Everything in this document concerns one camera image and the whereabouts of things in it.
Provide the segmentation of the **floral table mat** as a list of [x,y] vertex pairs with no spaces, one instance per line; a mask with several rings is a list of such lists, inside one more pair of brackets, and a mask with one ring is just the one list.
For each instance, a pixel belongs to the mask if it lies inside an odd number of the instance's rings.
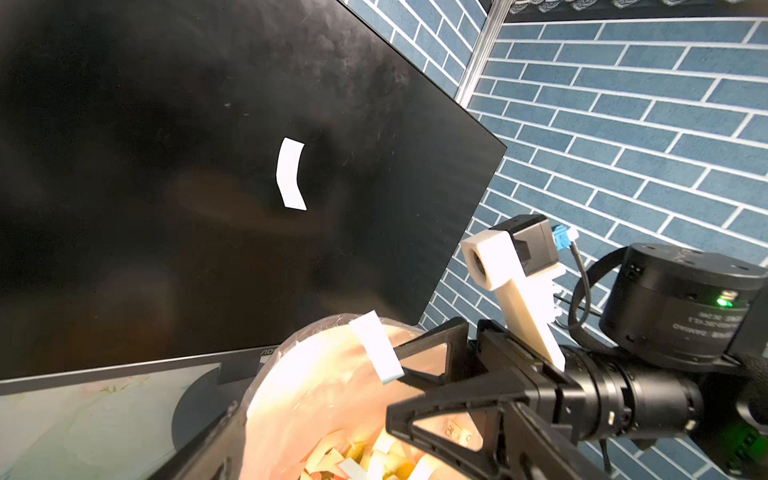
[[5,395],[4,479],[145,479],[175,453],[172,417],[214,365]]

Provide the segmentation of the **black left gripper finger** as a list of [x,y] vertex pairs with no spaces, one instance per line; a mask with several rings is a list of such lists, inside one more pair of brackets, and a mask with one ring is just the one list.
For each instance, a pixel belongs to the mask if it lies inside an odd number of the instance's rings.
[[149,479],[237,480],[244,461],[246,411],[246,407],[233,402]]

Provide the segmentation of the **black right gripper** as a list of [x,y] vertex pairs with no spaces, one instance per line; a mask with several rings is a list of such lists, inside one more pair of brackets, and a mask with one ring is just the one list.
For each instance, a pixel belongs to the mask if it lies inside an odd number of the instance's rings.
[[582,387],[490,320],[469,333],[455,317],[394,348],[391,388],[429,391],[388,406],[386,431],[442,462],[431,479],[586,479]]

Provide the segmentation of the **white sticky note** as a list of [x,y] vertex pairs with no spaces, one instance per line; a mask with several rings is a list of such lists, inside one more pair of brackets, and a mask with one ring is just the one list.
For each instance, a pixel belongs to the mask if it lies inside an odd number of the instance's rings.
[[399,380],[405,375],[386,330],[375,310],[357,317],[348,326],[364,347],[376,374],[383,384]]
[[298,185],[298,170],[304,144],[285,137],[282,140],[276,166],[276,183],[283,205],[288,209],[306,211],[307,206]]

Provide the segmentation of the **pile of discarded sticky notes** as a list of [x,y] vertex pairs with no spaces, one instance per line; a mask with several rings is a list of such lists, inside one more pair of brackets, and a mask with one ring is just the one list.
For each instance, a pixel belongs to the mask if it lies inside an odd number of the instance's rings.
[[385,429],[367,440],[336,430],[318,441],[291,479],[431,479],[441,468]]

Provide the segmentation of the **white waste bin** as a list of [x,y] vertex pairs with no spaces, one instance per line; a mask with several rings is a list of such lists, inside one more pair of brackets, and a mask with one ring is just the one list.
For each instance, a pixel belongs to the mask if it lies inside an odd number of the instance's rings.
[[389,405],[420,395],[383,384],[348,324],[326,317],[286,340],[249,393],[240,478],[291,479],[318,441],[336,430],[367,440],[385,429]]

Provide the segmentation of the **black computer monitor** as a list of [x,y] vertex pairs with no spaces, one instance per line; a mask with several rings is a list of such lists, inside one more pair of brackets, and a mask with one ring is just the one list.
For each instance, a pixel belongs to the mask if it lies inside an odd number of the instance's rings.
[[1,391],[414,324],[505,150],[339,1],[5,1]]

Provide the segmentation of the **grey round monitor stand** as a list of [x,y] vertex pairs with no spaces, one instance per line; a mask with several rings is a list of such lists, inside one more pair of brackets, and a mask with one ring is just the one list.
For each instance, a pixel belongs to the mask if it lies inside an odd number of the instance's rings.
[[243,398],[261,366],[225,362],[195,380],[178,401],[171,424],[176,450],[185,447],[229,406]]

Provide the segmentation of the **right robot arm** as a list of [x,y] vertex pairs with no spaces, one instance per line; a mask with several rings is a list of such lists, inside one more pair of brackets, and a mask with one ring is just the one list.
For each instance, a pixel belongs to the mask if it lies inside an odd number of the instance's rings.
[[593,264],[573,301],[610,270],[600,327],[612,347],[576,339],[557,369],[493,321],[468,339],[454,318],[397,348],[445,345],[446,370],[405,372],[420,395],[387,408],[386,431],[471,479],[602,479],[580,442],[681,435],[726,473],[765,478],[766,270],[635,243]]

